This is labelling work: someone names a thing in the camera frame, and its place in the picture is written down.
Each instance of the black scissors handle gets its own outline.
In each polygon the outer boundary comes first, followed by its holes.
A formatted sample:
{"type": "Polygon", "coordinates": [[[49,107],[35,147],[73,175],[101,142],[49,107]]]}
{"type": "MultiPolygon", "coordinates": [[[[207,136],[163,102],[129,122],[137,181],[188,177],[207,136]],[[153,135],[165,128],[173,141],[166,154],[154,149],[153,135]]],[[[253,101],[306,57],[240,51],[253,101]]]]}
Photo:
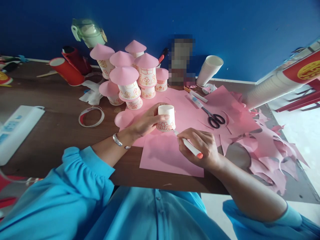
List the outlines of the black scissors handle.
{"type": "Polygon", "coordinates": [[[211,127],[218,129],[220,128],[220,124],[226,123],[226,120],[219,114],[211,114],[211,116],[208,117],[208,122],[211,127]]]}

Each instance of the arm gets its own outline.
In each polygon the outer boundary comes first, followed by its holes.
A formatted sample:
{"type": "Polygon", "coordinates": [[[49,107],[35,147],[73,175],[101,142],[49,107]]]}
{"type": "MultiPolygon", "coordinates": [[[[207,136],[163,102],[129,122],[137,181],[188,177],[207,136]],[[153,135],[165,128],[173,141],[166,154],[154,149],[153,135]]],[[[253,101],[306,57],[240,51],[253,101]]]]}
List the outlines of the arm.
{"type": "Polygon", "coordinates": [[[0,239],[78,239],[92,228],[108,203],[114,185],[112,168],[127,151],[124,146],[154,130],[166,115],[158,103],[129,128],[92,147],[64,151],[62,165],[33,184],[0,224],[0,239]]]}
{"type": "Polygon", "coordinates": [[[215,175],[246,216],[257,221],[271,222],[285,213],[285,200],[218,153],[213,134],[189,128],[178,137],[190,139],[202,152],[203,158],[198,159],[178,139],[181,153],[195,165],[215,175]]]}

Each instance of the tape roll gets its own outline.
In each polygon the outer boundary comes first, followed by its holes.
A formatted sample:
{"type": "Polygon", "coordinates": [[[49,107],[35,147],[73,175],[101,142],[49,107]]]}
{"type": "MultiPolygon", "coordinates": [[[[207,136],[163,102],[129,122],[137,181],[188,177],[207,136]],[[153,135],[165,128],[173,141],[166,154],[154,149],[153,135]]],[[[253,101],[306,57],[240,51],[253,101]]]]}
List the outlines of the tape roll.
{"type": "Polygon", "coordinates": [[[96,127],[96,126],[98,126],[100,123],[102,123],[103,119],[104,119],[104,112],[102,111],[102,109],[101,109],[100,107],[90,107],[90,108],[87,108],[86,110],[84,110],[84,111],[80,114],[80,116],[79,116],[79,124],[80,124],[82,127],[92,128],[92,127],[96,127]],[[84,125],[84,123],[83,123],[83,118],[84,118],[84,116],[85,116],[88,112],[90,112],[90,111],[92,111],[92,110],[99,110],[99,111],[101,112],[101,118],[100,118],[100,120],[99,120],[97,123],[95,123],[95,124],[93,124],[93,125],[91,125],[91,126],[86,126],[86,125],[84,125]]]}

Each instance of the power strip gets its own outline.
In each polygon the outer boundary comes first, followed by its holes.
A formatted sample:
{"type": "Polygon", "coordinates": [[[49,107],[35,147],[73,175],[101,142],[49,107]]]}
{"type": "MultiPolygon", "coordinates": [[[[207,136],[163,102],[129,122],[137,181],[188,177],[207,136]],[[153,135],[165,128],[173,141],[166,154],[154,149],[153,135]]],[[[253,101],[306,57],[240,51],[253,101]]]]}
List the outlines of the power strip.
{"type": "Polygon", "coordinates": [[[0,166],[10,160],[40,120],[45,112],[43,108],[21,105],[5,122],[0,129],[0,166]]]}

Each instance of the hand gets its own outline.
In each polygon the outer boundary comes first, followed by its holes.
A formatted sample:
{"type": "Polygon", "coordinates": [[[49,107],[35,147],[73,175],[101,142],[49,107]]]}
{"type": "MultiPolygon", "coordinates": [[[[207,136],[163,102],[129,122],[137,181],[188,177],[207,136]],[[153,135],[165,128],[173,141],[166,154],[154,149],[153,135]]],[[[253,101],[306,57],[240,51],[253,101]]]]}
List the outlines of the hand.
{"type": "Polygon", "coordinates": [[[219,170],[222,168],[225,158],[218,153],[217,145],[212,133],[188,128],[177,135],[180,152],[193,164],[207,170],[219,170]],[[190,142],[203,154],[202,159],[196,157],[183,143],[182,139],[190,139],[190,142]]]}
{"type": "Polygon", "coordinates": [[[137,122],[129,127],[136,138],[144,137],[145,135],[151,133],[156,128],[156,124],[158,122],[170,118],[170,115],[158,115],[158,107],[166,104],[167,103],[157,103],[153,105],[137,122]]]}

